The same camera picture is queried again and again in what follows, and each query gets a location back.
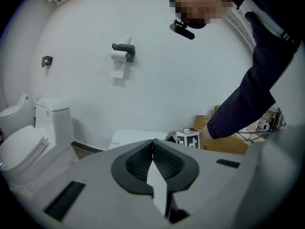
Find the toilet lid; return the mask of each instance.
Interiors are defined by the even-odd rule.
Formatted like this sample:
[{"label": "toilet lid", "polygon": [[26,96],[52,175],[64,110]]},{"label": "toilet lid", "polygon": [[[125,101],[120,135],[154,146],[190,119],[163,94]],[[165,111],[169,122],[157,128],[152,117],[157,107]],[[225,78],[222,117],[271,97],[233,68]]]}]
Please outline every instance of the toilet lid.
[{"label": "toilet lid", "polygon": [[10,117],[10,116],[12,116],[13,114],[15,114],[19,109],[20,109],[20,107],[17,106],[17,105],[12,106],[12,107],[9,107],[9,108],[3,110],[3,111],[0,113],[0,118],[7,118],[7,117]]},{"label": "toilet lid", "polygon": [[15,132],[0,146],[1,170],[5,173],[28,167],[44,151],[48,141],[42,133],[29,125]]}]

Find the person's arm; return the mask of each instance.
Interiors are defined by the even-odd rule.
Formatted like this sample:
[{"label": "person's arm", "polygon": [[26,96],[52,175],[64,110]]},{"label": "person's arm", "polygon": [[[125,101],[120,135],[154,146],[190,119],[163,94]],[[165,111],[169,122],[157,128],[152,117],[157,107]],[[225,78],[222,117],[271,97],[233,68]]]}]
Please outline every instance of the person's arm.
[{"label": "person's arm", "polygon": [[296,47],[272,35],[252,12],[246,13],[256,46],[253,66],[240,86],[219,107],[202,132],[202,139],[230,136],[258,120],[275,103],[270,89],[290,63]]}]

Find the dark navy jacket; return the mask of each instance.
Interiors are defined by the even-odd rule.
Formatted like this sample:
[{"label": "dark navy jacket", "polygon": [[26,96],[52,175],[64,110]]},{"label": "dark navy jacket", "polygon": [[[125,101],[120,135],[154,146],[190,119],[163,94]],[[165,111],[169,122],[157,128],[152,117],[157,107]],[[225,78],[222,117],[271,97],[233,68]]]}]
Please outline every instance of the dark navy jacket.
[{"label": "dark navy jacket", "polygon": [[[232,0],[239,7],[244,0]],[[212,138],[227,137],[258,120],[275,103],[270,89],[289,65],[296,46],[304,39],[302,0],[252,0],[290,37],[285,41],[271,34],[252,12],[251,23],[256,46],[253,66],[240,86],[219,107],[207,127]]]}]

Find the white toilet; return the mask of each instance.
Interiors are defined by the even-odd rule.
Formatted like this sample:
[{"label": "white toilet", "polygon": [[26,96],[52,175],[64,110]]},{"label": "white toilet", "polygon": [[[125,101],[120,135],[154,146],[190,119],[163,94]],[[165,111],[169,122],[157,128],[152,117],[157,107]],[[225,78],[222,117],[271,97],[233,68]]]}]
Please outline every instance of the white toilet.
[{"label": "white toilet", "polygon": [[78,161],[70,145],[73,141],[69,106],[56,98],[40,99],[35,128],[24,127],[1,145],[0,171],[10,185],[38,191]]},{"label": "white toilet", "polygon": [[15,106],[0,113],[0,128],[8,138],[28,125],[34,126],[34,105],[32,98],[23,93]]}]

